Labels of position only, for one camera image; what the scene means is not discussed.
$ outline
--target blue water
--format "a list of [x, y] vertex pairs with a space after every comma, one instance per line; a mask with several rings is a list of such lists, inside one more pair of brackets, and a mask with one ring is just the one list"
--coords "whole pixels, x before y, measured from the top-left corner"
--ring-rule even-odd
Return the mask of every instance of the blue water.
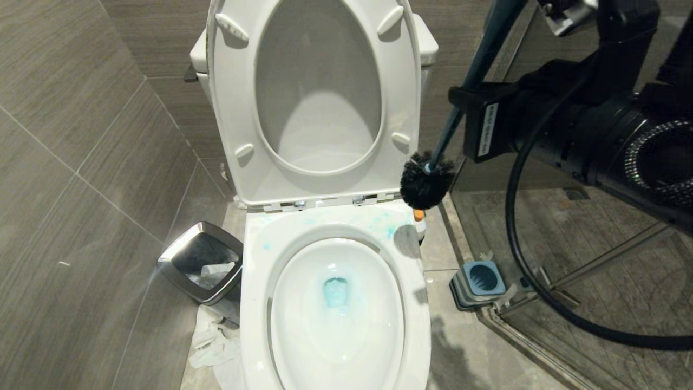
[[349, 283], [344, 278], [328, 279], [323, 285], [327, 307], [343, 307], [348, 303]]

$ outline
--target black cable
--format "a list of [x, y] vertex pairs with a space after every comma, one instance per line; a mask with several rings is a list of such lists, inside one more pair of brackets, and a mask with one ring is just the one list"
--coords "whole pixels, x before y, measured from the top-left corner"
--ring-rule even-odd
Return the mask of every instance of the black cable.
[[557, 299], [555, 299], [549, 290], [537, 281], [529, 265], [527, 265], [525, 256], [520, 248], [520, 242], [518, 240], [515, 226], [515, 200], [517, 197], [520, 176], [522, 175], [525, 162], [529, 157], [529, 152], [532, 150], [532, 147], [539, 138], [539, 135], [542, 133], [544, 126], [546, 123], [548, 123], [554, 113], [593, 75], [598, 57], [599, 52], [596, 53], [596, 56], [594, 56], [589, 65], [586, 67], [587, 69], [584, 70], [582, 75], [578, 77], [575, 83], [573, 83], [571, 87], [562, 93], [562, 95], [549, 110], [544, 112], [544, 115], [536, 122], [534, 128], [529, 133], [527, 141], [523, 144], [523, 147], [515, 159], [515, 163], [510, 174], [510, 179], [508, 181], [507, 193], [505, 195], [505, 228], [508, 236], [508, 242], [510, 244], [510, 251], [515, 258], [517, 265], [520, 267], [520, 270], [525, 274], [525, 277], [529, 281], [530, 285], [534, 288], [534, 291], [536, 291], [537, 294], [554, 311], [556, 311], [556, 313], [585, 332], [591, 333], [597, 337], [601, 337], [602, 339], [607, 339], [609, 341], [614, 341], [616, 343], [625, 344], [628, 346], [651, 348], [656, 350], [693, 350], [693, 336], [664, 337], [621, 332], [619, 330], [597, 325], [596, 323], [578, 316], [560, 303]]

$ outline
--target grout line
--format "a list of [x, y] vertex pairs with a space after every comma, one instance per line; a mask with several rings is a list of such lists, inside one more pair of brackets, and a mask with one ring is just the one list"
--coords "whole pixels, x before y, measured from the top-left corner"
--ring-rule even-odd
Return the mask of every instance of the grout line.
[[200, 165], [200, 163], [196, 162], [195, 167], [193, 168], [193, 173], [190, 175], [190, 178], [188, 179], [188, 185], [185, 186], [185, 191], [183, 192], [183, 196], [180, 199], [180, 203], [178, 203], [178, 209], [175, 211], [175, 216], [173, 217], [173, 222], [171, 222], [171, 227], [168, 228], [168, 233], [166, 234], [166, 242], [168, 242], [168, 239], [170, 239], [171, 231], [173, 231], [173, 226], [175, 226], [175, 222], [178, 219], [178, 213], [180, 213], [180, 208], [181, 208], [181, 206], [183, 206], [183, 202], [185, 201], [185, 197], [188, 195], [188, 190], [190, 189], [190, 183], [193, 182], [193, 178], [195, 177], [195, 172], [198, 170], [198, 165]]
[[144, 226], [140, 225], [139, 222], [135, 221], [130, 215], [127, 214], [127, 212], [124, 212], [123, 209], [121, 209], [117, 204], [113, 203], [110, 199], [108, 199], [108, 197], [106, 197], [106, 195], [104, 195], [101, 191], [99, 191], [98, 189], [96, 189], [96, 187], [94, 187], [93, 185], [91, 185], [91, 183], [89, 183], [89, 182], [87, 181], [87, 179], [83, 178], [79, 173], [75, 173], [75, 176], [77, 176], [79, 179], [81, 179], [83, 182], [85, 182], [85, 184], [88, 185], [88, 186], [89, 186], [91, 189], [93, 189], [94, 191], [96, 191], [97, 194], [101, 195], [101, 197], [104, 198], [108, 203], [110, 203], [111, 206], [115, 207], [116, 210], [118, 210], [119, 212], [123, 213], [123, 215], [125, 215], [125, 218], [129, 219], [130, 222], [134, 223], [134, 224], [137, 225], [140, 229], [144, 230], [148, 235], [150, 235], [150, 236], [151, 236], [153, 239], [155, 239], [158, 243], [160, 243], [161, 245], [164, 245], [164, 243], [161, 242], [161, 240], [160, 240], [157, 236], [153, 235], [149, 230], [145, 229]]
[[190, 150], [193, 151], [193, 155], [195, 155], [195, 158], [198, 159], [198, 162], [202, 165], [202, 168], [204, 169], [204, 171], [207, 172], [207, 175], [209, 176], [209, 180], [212, 180], [212, 183], [214, 184], [214, 186], [217, 187], [217, 189], [218, 189], [219, 192], [221, 193], [221, 197], [224, 198], [224, 199], [226, 200], [226, 199], [227, 199], [227, 198], [226, 198], [226, 194], [224, 194], [224, 192], [221, 190], [221, 187], [219, 187], [219, 185], [216, 183], [216, 180], [214, 180], [214, 179], [213, 179], [213, 176], [209, 173], [209, 170], [207, 170], [207, 167], [202, 163], [202, 159], [200, 159], [200, 156], [198, 156], [198, 153], [197, 153], [197, 152], [195, 151], [195, 149], [193, 149], [193, 147], [190, 145], [190, 142], [189, 142], [188, 139], [185, 137], [185, 134], [183, 134], [183, 130], [180, 129], [180, 126], [178, 126], [178, 123], [175, 121], [175, 119], [173, 119], [173, 115], [171, 115], [170, 111], [168, 110], [168, 107], [166, 107], [166, 104], [164, 104], [164, 102], [163, 102], [162, 99], [159, 97], [159, 94], [158, 94], [156, 91], [154, 91], [154, 95], [157, 97], [157, 100], [159, 101], [159, 103], [161, 104], [161, 106], [162, 106], [162, 107], [164, 108], [164, 110], [166, 111], [166, 114], [168, 114], [168, 117], [169, 117], [169, 118], [171, 119], [171, 121], [173, 122], [173, 125], [176, 127], [176, 129], [178, 129], [178, 133], [181, 135], [181, 137], [183, 137], [183, 140], [185, 141], [185, 143], [188, 144], [188, 147], [190, 148]]
[[219, 187], [219, 185], [216, 183], [216, 180], [214, 180], [212, 174], [209, 172], [209, 170], [207, 169], [207, 167], [202, 163], [202, 159], [198, 156], [197, 152], [195, 152], [195, 149], [193, 149], [193, 153], [195, 154], [195, 157], [198, 158], [198, 161], [199, 161], [200, 164], [202, 165], [202, 169], [204, 169], [204, 171], [207, 172], [207, 175], [209, 176], [209, 180], [212, 180], [212, 183], [215, 185], [215, 187], [217, 187], [217, 189], [218, 189], [219, 192], [221, 193], [221, 196], [222, 196], [224, 199], [226, 199], [226, 194], [224, 194], [224, 192], [221, 190], [221, 187]]
[[153, 76], [153, 77], [147, 77], [148, 80], [157, 80], [159, 78], [179, 78], [181, 81], [183, 81], [183, 76]]
[[121, 367], [123, 365], [123, 360], [125, 360], [125, 354], [128, 351], [128, 346], [130, 345], [130, 339], [132, 338], [132, 333], [134, 332], [134, 327], [137, 324], [137, 319], [139, 319], [139, 314], [142, 311], [142, 307], [144, 306], [144, 300], [147, 298], [147, 293], [149, 292], [149, 287], [152, 285], [152, 281], [154, 280], [154, 275], [157, 273], [157, 267], [154, 267], [154, 271], [152, 271], [152, 274], [149, 276], [149, 282], [147, 283], [147, 288], [144, 290], [144, 295], [142, 295], [142, 301], [139, 303], [139, 307], [137, 308], [137, 314], [134, 316], [134, 321], [132, 322], [132, 327], [130, 328], [130, 333], [128, 334], [128, 340], [125, 341], [125, 348], [123, 348], [123, 354], [121, 355], [121, 360], [118, 362], [118, 368], [116, 368], [116, 375], [113, 377], [113, 384], [111, 384], [111, 390], [113, 390], [116, 386], [116, 381], [118, 380], [118, 374], [121, 372]]
[[142, 230], [144, 230], [147, 234], [149, 234], [150, 236], [152, 236], [152, 237], [153, 237], [155, 240], [157, 240], [161, 245], [164, 245], [164, 243], [161, 242], [161, 240], [158, 239], [157, 236], [153, 235], [151, 232], [149, 232], [149, 230], [145, 229], [142, 225], [140, 225], [139, 223], [137, 223], [137, 221], [135, 221], [130, 215], [128, 215], [126, 212], [124, 212], [123, 209], [121, 209], [118, 205], [116, 205], [115, 203], [113, 203], [110, 199], [108, 199], [108, 197], [106, 197], [106, 195], [104, 195], [101, 191], [99, 191], [98, 189], [96, 189], [96, 187], [94, 187], [93, 185], [91, 185], [91, 183], [89, 183], [86, 179], [84, 179], [78, 172], [76, 172], [74, 169], [72, 169], [72, 167], [70, 167], [68, 164], [66, 164], [65, 161], [63, 161], [63, 160], [60, 159], [58, 156], [56, 156], [55, 153], [53, 153], [51, 149], [49, 149], [43, 142], [41, 142], [38, 138], [36, 138], [36, 136], [34, 136], [34, 134], [31, 134], [31, 132], [30, 132], [26, 127], [24, 127], [23, 124], [21, 124], [19, 121], [17, 121], [17, 119], [16, 119], [14, 116], [12, 116], [12, 114], [10, 114], [7, 110], [5, 110], [5, 108], [2, 107], [1, 105], [0, 105], [0, 110], [2, 110], [3, 112], [5, 112], [13, 121], [15, 121], [22, 129], [24, 129], [24, 131], [26, 131], [26, 133], [29, 134], [29, 136], [31, 136], [36, 142], [38, 142], [39, 145], [43, 146], [44, 149], [46, 149], [46, 150], [48, 151], [48, 153], [50, 153], [53, 157], [55, 157], [56, 160], [60, 161], [61, 164], [63, 164], [64, 166], [66, 166], [67, 169], [70, 170], [70, 172], [74, 173], [75, 176], [77, 176], [79, 179], [81, 179], [83, 182], [85, 182], [91, 189], [93, 189], [94, 191], [96, 191], [97, 194], [101, 195], [102, 198], [104, 198], [108, 203], [110, 203], [113, 207], [115, 207], [119, 212], [123, 213], [123, 215], [125, 215], [125, 217], [126, 217], [127, 219], [131, 220], [132, 223], [134, 223], [135, 225], [137, 225], [138, 227], [140, 227]]
[[[19, 261], [24, 257], [25, 254], [29, 252], [29, 250], [33, 247], [32, 244], [36, 238], [36, 236], [39, 234], [39, 230], [43, 226], [43, 224], [46, 222], [48, 217], [53, 213], [55, 206], [58, 205], [58, 202], [62, 199], [62, 196], [65, 194], [67, 191], [67, 187], [69, 187], [70, 183], [72, 183], [72, 180], [75, 178], [74, 175], [70, 176], [70, 178], [67, 180], [67, 183], [62, 187], [60, 192], [58, 193], [58, 196], [55, 197], [55, 200], [53, 201], [53, 204], [48, 208], [46, 211], [46, 214], [44, 214], [43, 218], [41, 218], [41, 221], [36, 225], [36, 229], [34, 229], [34, 233], [29, 237], [29, 240], [26, 242], [26, 246], [22, 252], [19, 253], [17, 258], [15, 259], [15, 262], [12, 263], [12, 266], [10, 267], [9, 272], [5, 273], [6, 275], [12, 275], [12, 272], [17, 268], [19, 265]], [[5, 285], [5, 282], [7, 282], [7, 278], [3, 279], [3, 282], [0, 282], [0, 291], [2, 291], [2, 287]]]
[[15, 121], [15, 123], [18, 124], [19, 127], [22, 128], [22, 130], [26, 131], [26, 133], [29, 134], [30, 137], [32, 137], [36, 142], [38, 142], [39, 145], [43, 146], [44, 149], [46, 149], [46, 150], [48, 151], [48, 153], [50, 153], [53, 157], [55, 157], [56, 160], [60, 161], [60, 164], [63, 164], [64, 166], [66, 166], [67, 169], [70, 170], [70, 172], [77, 174], [77, 172], [75, 172], [75, 170], [72, 169], [72, 167], [70, 167], [65, 161], [63, 161], [62, 158], [59, 158], [55, 153], [53, 153], [53, 151], [52, 151], [51, 149], [49, 149], [43, 142], [41, 142], [41, 140], [39, 140], [38, 138], [36, 138], [36, 136], [35, 136], [34, 134], [32, 134], [26, 127], [24, 127], [24, 125], [21, 124], [21, 123], [17, 120], [17, 118], [15, 118], [12, 114], [10, 114], [7, 110], [5, 110], [5, 108], [4, 108], [3, 106], [1, 106], [1, 105], [0, 105], [0, 110], [2, 110], [3, 112], [5, 112], [5, 113], [10, 117], [10, 119], [12, 119], [13, 121]]
[[98, 138], [98, 141], [96, 141], [96, 143], [94, 144], [94, 147], [91, 148], [91, 150], [89, 151], [89, 154], [87, 154], [87, 157], [85, 157], [84, 160], [82, 160], [82, 163], [80, 164], [80, 166], [77, 167], [76, 173], [78, 173], [78, 172], [82, 169], [82, 167], [84, 166], [84, 164], [85, 164], [85, 163], [88, 161], [88, 159], [91, 157], [92, 153], [94, 153], [94, 151], [96, 150], [96, 147], [101, 143], [101, 141], [102, 141], [104, 138], [106, 138], [106, 134], [108, 134], [108, 132], [111, 130], [111, 127], [113, 127], [113, 125], [116, 123], [116, 121], [121, 117], [121, 114], [123, 113], [123, 111], [125, 111], [125, 109], [128, 107], [128, 105], [130, 104], [130, 102], [132, 101], [132, 99], [134, 98], [134, 96], [137, 94], [137, 92], [140, 90], [140, 88], [142, 88], [142, 85], [144, 85], [144, 83], [145, 83], [146, 81], [147, 81], [147, 78], [146, 78], [146, 76], [145, 76], [145, 77], [142, 79], [142, 81], [139, 83], [139, 85], [137, 86], [137, 89], [132, 93], [132, 95], [130, 95], [130, 98], [128, 99], [128, 101], [125, 102], [125, 105], [123, 106], [123, 108], [121, 108], [121, 110], [118, 112], [118, 114], [116, 115], [116, 117], [113, 118], [113, 120], [111, 121], [111, 124], [108, 125], [108, 127], [106, 128], [106, 131], [104, 131], [103, 134]]

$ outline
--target white toilet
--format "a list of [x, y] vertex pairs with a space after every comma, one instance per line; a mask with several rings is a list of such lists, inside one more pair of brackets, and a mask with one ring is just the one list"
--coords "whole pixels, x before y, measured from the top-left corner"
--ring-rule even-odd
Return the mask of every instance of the white toilet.
[[398, 188], [437, 44], [407, 0], [213, 1], [207, 32], [193, 64], [249, 208], [248, 389], [423, 390], [430, 314]]

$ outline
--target trash can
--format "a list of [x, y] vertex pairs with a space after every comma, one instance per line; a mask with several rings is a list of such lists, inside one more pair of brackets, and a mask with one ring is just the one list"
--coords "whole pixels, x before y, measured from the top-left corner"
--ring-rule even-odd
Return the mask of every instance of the trash can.
[[189, 228], [157, 262], [171, 283], [237, 326], [242, 270], [243, 244], [209, 222]]

